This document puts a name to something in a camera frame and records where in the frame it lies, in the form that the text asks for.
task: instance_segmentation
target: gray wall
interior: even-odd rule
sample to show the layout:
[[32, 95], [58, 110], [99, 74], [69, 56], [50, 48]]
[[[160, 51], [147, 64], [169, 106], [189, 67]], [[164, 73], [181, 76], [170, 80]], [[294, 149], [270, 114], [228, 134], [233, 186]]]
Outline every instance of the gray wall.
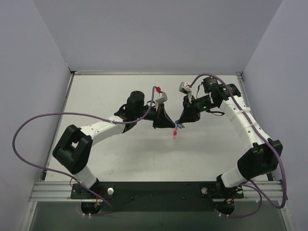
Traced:
[[307, 230], [308, 1], [284, 0], [244, 70], [257, 121], [284, 146], [289, 205]]
[[[0, 1], [0, 230], [19, 230], [40, 171], [13, 153], [12, 137], [28, 118], [61, 109], [70, 73], [31, 0]], [[46, 161], [57, 118], [27, 126], [17, 138], [21, 155]]]
[[71, 70], [242, 71], [282, 0], [34, 0]]

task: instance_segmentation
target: white tabletop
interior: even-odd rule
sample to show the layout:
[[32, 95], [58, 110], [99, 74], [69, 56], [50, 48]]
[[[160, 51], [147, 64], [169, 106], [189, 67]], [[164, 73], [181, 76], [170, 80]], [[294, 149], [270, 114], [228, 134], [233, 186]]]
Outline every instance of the white tabletop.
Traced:
[[[192, 82], [195, 76], [184, 75], [89, 75], [75, 76], [65, 112], [80, 112], [108, 118], [126, 103], [134, 90], [150, 100], [152, 86], [160, 86], [168, 95], [165, 109], [172, 120], [183, 110], [182, 81]], [[236, 76], [220, 76], [227, 84]], [[197, 85], [193, 87], [194, 96]], [[198, 96], [204, 95], [200, 88]], [[97, 120], [74, 115], [62, 118], [56, 141], [71, 124], [77, 127]], [[132, 130], [110, 137], [92, 147], [88, 166], [100, 181], [213, 181], [231, 168], [244, 154], [244, 146], [226, 116], [201, 113], [195, 123], [184, 124], [173, 139], [173, 129], [153, 129], [151, 121], [141, 121]], [[50, 168], [68, 172], [55, 158]], [[48, 172], [46, 181], [69, 181], [70, 178]], [[267, 180], [266, 175], [257, 180]]]

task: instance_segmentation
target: purple cable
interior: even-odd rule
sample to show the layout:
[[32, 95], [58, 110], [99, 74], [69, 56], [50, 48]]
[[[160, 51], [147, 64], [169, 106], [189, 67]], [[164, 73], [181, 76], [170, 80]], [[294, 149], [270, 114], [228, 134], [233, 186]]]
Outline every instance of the purple cable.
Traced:
[[245, 214], [245, 215], [229, 215], [229, 216], [226, 215], [226, 214], [220, 213], [218, 210], [215, 209], [217, 212], [219, 212], [219, 214], [221, 214], [222, 216], [227, 217], [227, 218], [246, 218], [246, 217], [249, 217], [249, 216], [252, 216], [252, 215], [256, 214], [260, 210], [261, 205], [262, 205], [262, 195], [261, 195], [261, 193], [258, 191], [258, 189], [254, 188], [254, 187], [252, 187], [250, 185], [244, 185], [243, 184], [242, 186], [245, 186], [245, 187], [248, 187], [248, 188], [252, 188], [252, 189], [256, 190], [257, 193], [259, 194], [259, 196], [260, 196], [260, 203], [259, 203], [257, 209], [255, 211], [253, 211], [252, 213], [248, 213], [248, 214]]
[[[139, 119], [137, 120], [134, 120], [134, 121], [129, 121], [129, 122], [117, 122], [117, 121], [112, 121], [112, 123], [114, 124], [132, 124], [132, 123], [137, 123], [139, 122], [140, 120], [144, 119], [150, 112], [150, 109], [152, 107], [152, 104], [154, 102], [154, 92], [155, 92], [155, 89], [156, 87], [154, 86], [153, 89], [152, 89], [152, 98], [151, 98], [151, 103], [150, 103], [150, 106], [148, 108], [148, 110], [146, 111], [146, 113]], [[37, 168], [40, 168], [40, 169], [43, 169], [43, 170], [46, 170], [46, 171], [52, 171], [52, 172], [57, 172], [57, 173], [60, 173], [60, 174], [63, 174], [63, 175], [66, 175], [72, 179], [74, 179], [81, 187], [83, 187], [85, 190], [87, 190], [88, 192], [90, 192], [91, 194], [95, 195], [96, 197], [98, 197], [99, 199], [103, 200], [103, 202], [105, 202], [111, 209], [113, 209], [112, 205], [106, 201], [104, 198], [102, 198], [101, 196], [99, 196], [97, 193], [95, 193], [94, 191], [92, 191], [91, 189], [87, 188], [84, 184], [78, 182], [78, 180], [66, 173], [66, 172], [62, 172], [62, 171], [58, 171], [56, 169], [52, 169], [52, 168], [48, 168], [48, 167], [44, 167], [44, 166], [40, 166], [40, 165], [36, 165], [36, 164], [33, 164], [29, 161], [27, 161], [26, 159], [24, 159], [17, 151], [16, 149], [16, 137], [18, 135], [18, 133], [20, 132], [20, 130], [26, 125], [28, 124], [30, 121], [34, 120], [34, 119], [37, 119], [37, 118], [41, 118], [41, 117], [45, 117], [45, 116], [56, 116], [56, 115], [75, 115], [75, 116], [87, 116], [87, 117], [91, 117], [91, 118], [95, 118], [95, 119], [99, 119], [99, 120], [102, 120], [102, 121], [105, 121], [105, 122], [108, 122], [108, 123], [111, 123], [110, 120], [108, 119], [104, 119], [104, 118], [100, 118], [98, 116], [94, 116], [94, 115], [89, 115], [89, 114], [83, 114], [83, 113], [75, 113], [75, 112], [59, 112], [59, 113], [48, 113], [48, 114], [41, 114], [41, 115], [37, 115], [37, 116], [34, 116], [30, 119], [28, 119], [26, 122], [24, 122], [18, 129], [17, 131], [15, 132], [14, 136], [13, 136], [13, 140], [12, 140], [12, 147], [13, 147], [13, 151], [14, 153], [16, 154], [16, 156], [21, 159], [23, 162], [25, 162], [26, 164], [28, 165], [31, 165], [33, 167], [37, 167]], [[98, 213], [98, 214], [93, 214], [93, 216], [98, 216], [98, 215], [104, 215], [104, 214], [108, 214], [108, 213], [111, 213], [111, 212], [101, 212], [101, 213]]]
[[[195, 84], [195, 82], [197, 81], [198, 78], [202, 77], [202, 76], [210, 76], [213, 77], [215, 79], [217, 79], [219, 82], [222, 83], [222, 85], [225, 86], [225, 88], [228, 90], [232, 100], [234, 101], [235, 105], [238, 107], [239, 110], [243, 110], [241, 108], [241, 106], [237, 103], [236, 99], [234, 98], [230, 88], [228, 87], [228, 85], [218, 76], [213, 75], [213, 74], [209, 74], [209, 73], [203, 73], [198, 75], [192, 82], [192, 84], [190, 85], [191, 87], [193, 86], [193, 84]], [[262, 139], [262, 141], [273, 151], [274, 155], [276, 156], [279, 166], [280, 166], [280, 170], [281, 170], [281, 175], [282, 175], [282, 203], [281, 205], [276, 205], [256, 184], [254, 184], [251, 180], [251, 182], [255, 185], [256, 189], [258, 192], [260, 192], [275, 208], [283, 208], [285, 206], [286, 200], [287, 200], [287, 182], [286, 182], [286, 177], [285, 177], [285, 171], [284, 171], [284, 167], [283, 167], [283, 163], [282, 160], [278, 154], [278, 152], [274, 149], [273, 146], [271, 146], [271, 144], [258, 132], [257, 128], [255, 127], [255, 125], [253, 125], [251, 119], [249, 118], [248, 114], [243, 111], [243, 114], [245, 116], [245, 118], [247, 119], [247, 121], [252, 125], [252, 129], [255, 131], [255, 133], [257, 134], [257, 136], [260, 137], [260, 139]]]

